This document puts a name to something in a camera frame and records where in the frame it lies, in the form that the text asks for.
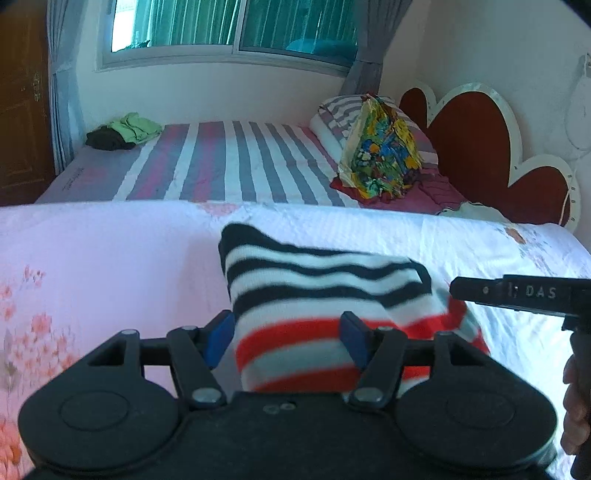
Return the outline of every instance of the gray curtain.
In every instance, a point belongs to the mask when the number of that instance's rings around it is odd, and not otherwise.
[[[76,54],[86,0],[48,0],[49,105],[56,174],[74,160],[84,125],[76,83]]]
[[[413,0],[356,0],[357,58],[341,95],[378,93],[384,57]]]

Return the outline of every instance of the striped bedsheet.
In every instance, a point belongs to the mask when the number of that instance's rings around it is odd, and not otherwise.
[[[84,147],[37,203],[208,200],[358,207],[330,188],[336,162],[308,129],[255,122],[168,125],[131,151]]]

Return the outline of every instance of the headboard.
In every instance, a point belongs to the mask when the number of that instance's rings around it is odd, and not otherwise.
[[[499,210],[516,223],[559,223],[573,232],[580,219],[578,182],[554,155],[523,160],[513,110],[492,88],[470,83],[437,102],[425,84],[407,91],[400,108],[431,140],[439,171],[471,202]]]

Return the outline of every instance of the bed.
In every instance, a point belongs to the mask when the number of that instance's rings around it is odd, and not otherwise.
[[[400,108],[418,142],[428,145],[419,149],[425,162],[420,181],[401,200],[360,205],[330,187],[361,109],[361,98],[350,96],[323,102],[308,127],[237,121],[167,125],[160,137],[131,151],[84,147],[37,203],[295,203],[517,223],[562,219],[574,231],[580,195],[570,167],[552,155],[523,161],[515,116],[494,90],[464,85],[438,103],[428,86],[418,85],[402,97]],[[534,189],[545,194],[533,196]]]
[[[39,199],[45,205],[0,209],[0,473],[16,479],[30,468],[14,422],[53,375],[121,329],[158,337],[229,307],[217,242],[230,222],[305,247],[408,256],[447,281],[591,278],[591,255],[570,233],[576,179],[558,157],[522,159],[517,122],[496,92],[472,84],[437,102],[418,85],[400,107],[437,154],[402,201],[361,208],[330,188],[345,137],[319,112],[309,127],[170,125],[130,152],[85,148]],[[571,349],[560,319],[473,308],[491,355],[562,418]],[[227,392],[241,388],[232,351],[216,375]],[[166,370],[147,376],[172,387]],[[568,479],[570,462],[559,455],[549,471]]]
[[[0,469],[23,473],[30,467],[14,422],[22,402],[53,375],[121,329],[160,337],[175,327],[203,326],[229,307],[217,242],[231,222],[300,246],[406,255],[447,281],[457,275],[591,275],[591,255],[552,224],[227,202],[0,209],[0,449],[18,454],[0,458]],[[493,358],[544,392],[563,417],[561,371],[570,346],[561,320],[473,308]],[[215,373],[226,391],[240,389],[231,351]],[[167,370],[149,368],[147,375],[171,388]],[[563,479],[568,469],[562,455],[550,472]]]

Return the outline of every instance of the wall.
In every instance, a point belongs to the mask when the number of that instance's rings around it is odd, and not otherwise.
[[[437,0],[428,14],[417,78],[438,98],[464,83],[488,84],[515,111],[524,158],[551,153],[572,160],[577,153],[563,118],[587,51],[591,29],[560,0]],[[569,120],[577,127],[571,133],[588,146],[591,115],[581,112],[582,105],[591,107],[591,85],[577,91],[574,103],[579,116]],[[591,249],[590,157],[580,163],[577,178],[583,214],[576,235]]]
[[[414,0],[409,7],[384,59],[380,94],[399,101],[413,85],[430,7],[431,0]]]
[[[415,0],[388,53],[385,90],[400,96],[414,76],[430,0]],[[326,74],[237,63],[193,63],[96,71],[102,0],[88,2],[77,58],[86,129],[131,111],[161,123],[218,119],[307,124],[343,79]],[[408,43],[414,45],[407,49]],[[407,72],[395,76],[403,64]]]

